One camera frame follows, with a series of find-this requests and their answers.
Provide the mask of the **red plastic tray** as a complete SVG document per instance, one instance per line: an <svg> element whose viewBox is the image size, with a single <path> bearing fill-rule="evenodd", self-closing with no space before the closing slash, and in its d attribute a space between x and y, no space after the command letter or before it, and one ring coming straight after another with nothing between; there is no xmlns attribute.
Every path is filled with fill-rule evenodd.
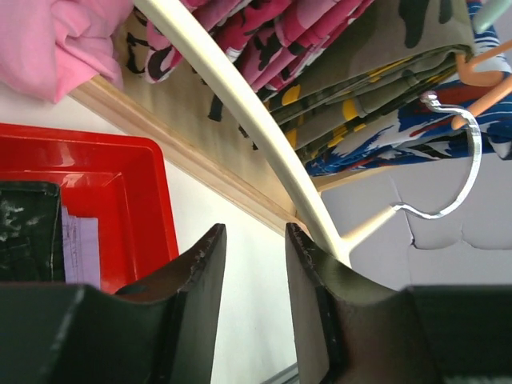
<svg viewBox="0 0 512 384"><path fill-rule="evenodd" d="M162 151L147 138L3 123L1 178L57 184L70 214L98 220L105 292L178 256Z"/></svg>

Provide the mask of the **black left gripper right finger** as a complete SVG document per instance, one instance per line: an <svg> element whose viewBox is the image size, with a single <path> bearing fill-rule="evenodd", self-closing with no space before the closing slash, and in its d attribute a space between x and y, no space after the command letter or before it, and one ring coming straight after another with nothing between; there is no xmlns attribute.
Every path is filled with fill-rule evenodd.
<svg viewBox="0 0 512 384"><path fill-rule="evenodd" d="M510 382L509 286L392 290L294 223L285 239L300 382Z"/></svg>

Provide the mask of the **wooden clothes rack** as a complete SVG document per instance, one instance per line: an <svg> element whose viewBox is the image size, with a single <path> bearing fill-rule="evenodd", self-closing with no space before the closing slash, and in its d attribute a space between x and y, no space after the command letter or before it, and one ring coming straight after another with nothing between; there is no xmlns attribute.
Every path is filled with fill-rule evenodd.
<svg viewBox="0 0 512 384"><path fill-rule="evenodd" d="M123 70L123 89L97 75L70 96L123 132L150 138L167 160L278 234L300 223L294 203L230 113L207 115L213 93L182 63L170 79L151 85Z"/></svg>

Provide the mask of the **pink t-shirt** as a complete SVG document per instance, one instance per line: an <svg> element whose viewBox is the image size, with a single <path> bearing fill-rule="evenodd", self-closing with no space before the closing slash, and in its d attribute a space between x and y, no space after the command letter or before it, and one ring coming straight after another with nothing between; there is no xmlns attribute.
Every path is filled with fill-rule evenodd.
<svg viewBox="0 0 512 384"><path fill-rule="evenodd" d="M131 1L3 1L1 81L49 102L96 75L122 87L113 38Z"/></svg>

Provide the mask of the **black floral garment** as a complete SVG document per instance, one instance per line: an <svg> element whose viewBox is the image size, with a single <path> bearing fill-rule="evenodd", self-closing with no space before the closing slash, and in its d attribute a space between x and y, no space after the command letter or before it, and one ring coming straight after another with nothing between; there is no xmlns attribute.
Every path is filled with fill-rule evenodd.
<svg viewBox="0 0 512 384"><path fill-rule="evenodd" d="M57 184L1 182L1 281L64 282Z"/></svg>

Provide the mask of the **cream hanger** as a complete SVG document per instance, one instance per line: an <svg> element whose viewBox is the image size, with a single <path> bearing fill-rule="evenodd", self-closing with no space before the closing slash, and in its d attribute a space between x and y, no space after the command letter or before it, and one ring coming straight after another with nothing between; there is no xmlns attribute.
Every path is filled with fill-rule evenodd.
<svg viewBox="0 0 512 384"><path fill-rule="evenodd" d="M429 92L423 101L430 110L437 113L455 113L466 121L472 159L463 187L453 201L438 212L423 212L407 203L397 202L387 206L349 233L340 235L319 192L278 124L210 34L187 8L179 1L136 1L134 5L170 40L230 110L278 176L313 240L345 266L351 265L350 252L400 210L425 220L440 219L456 210L469 195L482 161L482 136L479 125L468 110L443 105L435 93Z"/></svg>

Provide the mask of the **blue patterned garment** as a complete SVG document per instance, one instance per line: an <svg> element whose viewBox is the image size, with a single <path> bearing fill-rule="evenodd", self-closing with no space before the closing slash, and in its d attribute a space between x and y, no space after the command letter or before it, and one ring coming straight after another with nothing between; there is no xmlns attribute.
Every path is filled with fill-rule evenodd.
<svg viewBox="0 0 512 384"><path fill-rule="evenodd" d="M476 54L483 54L502 42L491 25L481 33L474 33L474 43ZM507 78L511 76L507 55L489 58L476 70L497 70ZM466 85L454 75L434 91L441 102L469 109L491 89ZM417 99L360 131L346 135L336 146L321 150L305 163L305 168L310 176L317 177L345 170L467 157L466 134L452 130L452 119L451 114L431 112ZM511 93L476 119L482 132L483 153L496 153L502 160L511 160Z"/></svg>

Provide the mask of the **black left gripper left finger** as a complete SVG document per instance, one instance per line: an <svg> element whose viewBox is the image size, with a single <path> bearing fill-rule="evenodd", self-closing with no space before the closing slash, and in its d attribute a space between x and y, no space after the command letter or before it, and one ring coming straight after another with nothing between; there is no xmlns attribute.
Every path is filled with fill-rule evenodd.
<svg viewBox="0 0 512 384"><path fill-rule="evenodd" d="M115 294L86 284L2 284L2 382L208 383L226 240L215 224Z"/></svg>

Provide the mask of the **camouflage garment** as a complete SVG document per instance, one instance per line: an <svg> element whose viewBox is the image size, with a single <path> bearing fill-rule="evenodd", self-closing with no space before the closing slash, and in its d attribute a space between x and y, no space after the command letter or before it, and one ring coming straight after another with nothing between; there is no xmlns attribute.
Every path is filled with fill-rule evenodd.
<svg viewBox="0 0 512 384"><path fill-rule="evenodd" d="M472 52L464 1L368 2L295 80L270 96L254 91L304 162L439 84L456 54Z"/></svg>

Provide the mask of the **pink patterned garment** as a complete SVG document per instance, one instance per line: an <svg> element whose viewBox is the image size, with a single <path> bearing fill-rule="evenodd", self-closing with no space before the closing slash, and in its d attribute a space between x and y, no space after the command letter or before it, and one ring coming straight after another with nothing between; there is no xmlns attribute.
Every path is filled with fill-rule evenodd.
<svg viewBox="0 0 512 384"><path fill-rule="evenodd" d="M184 1L256 92L296 79L368 1Z"/></svg>

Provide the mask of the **orange hanger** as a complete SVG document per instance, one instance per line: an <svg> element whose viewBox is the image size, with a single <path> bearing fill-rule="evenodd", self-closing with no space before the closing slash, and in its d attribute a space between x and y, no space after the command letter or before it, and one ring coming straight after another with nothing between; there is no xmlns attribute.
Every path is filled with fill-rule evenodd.
<svg viewBox="0 0 512 384"><path fill-rule="evenodd" d="M498 70L475 71L475 68L488 59L496 57L510 49L511 40L483 54L474 56L469 61L467 61L466 57L462 54L455 55L456 69L459 79L463 83L469 86L490 87L490 90L486 94L468 107L468 111L472 113L474 117L479 116L482 112L485 112L511 93L511 76L506 77Z"/></svg>

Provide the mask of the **purple trousers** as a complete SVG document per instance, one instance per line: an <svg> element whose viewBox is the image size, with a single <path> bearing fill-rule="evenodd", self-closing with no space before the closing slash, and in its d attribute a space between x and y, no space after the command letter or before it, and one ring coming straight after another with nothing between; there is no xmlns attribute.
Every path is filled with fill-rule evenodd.
<svg viewBox="0 0 512 384"><path fill-rule="evenodd" d="M99 230L96 218L80 218L62 208L62 246L66 283L101 288Z"/></svg>

